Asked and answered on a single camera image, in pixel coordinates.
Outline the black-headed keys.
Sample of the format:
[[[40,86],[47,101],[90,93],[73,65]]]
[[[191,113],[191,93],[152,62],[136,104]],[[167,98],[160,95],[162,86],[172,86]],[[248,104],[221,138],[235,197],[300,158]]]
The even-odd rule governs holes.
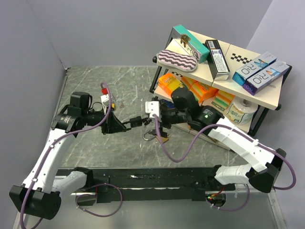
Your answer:
[[[149,117],[145,117],[145,118],[142,119],[142,124],[143,124],[144,126],[149,125],[151,122],[152,122],[152,119],[149,118]]]

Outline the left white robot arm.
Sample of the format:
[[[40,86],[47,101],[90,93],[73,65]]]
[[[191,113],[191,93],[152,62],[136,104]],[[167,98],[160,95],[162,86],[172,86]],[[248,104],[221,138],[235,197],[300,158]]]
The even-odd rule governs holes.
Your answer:
[[[104,111],[90,109],[92,96],[73,92],[70,103],[55,116],[46,145],[36,165],[20,186],[13,186],[9,196],[20,215],[28,214],[41,219],[53,219],[62,200],[74,191],[93,189],[93,171],[77,167],[63,180],[55,176],[61,160],[79,133],[100,127],[103,134],[128,131],[113,114],[112,108]]]

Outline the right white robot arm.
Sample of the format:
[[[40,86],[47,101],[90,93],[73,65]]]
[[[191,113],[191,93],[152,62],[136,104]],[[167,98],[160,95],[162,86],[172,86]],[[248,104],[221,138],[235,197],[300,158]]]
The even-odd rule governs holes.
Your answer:
[[[271,149],[245,134],[222,113],[209,105],[199,105],[186,88],[177,88],[171,98],[174,107],[168,108],[159,101],[149,102],[150,118],[155,119],[156,135],[161,128],[187,123],[198,135],[216,140],[242,157],[247,164],[241,166],[217,166],[208,178],[209,187],[219,190],[228,184],[250,184],[255,189],[269,193],[281,171],[286,152]]]

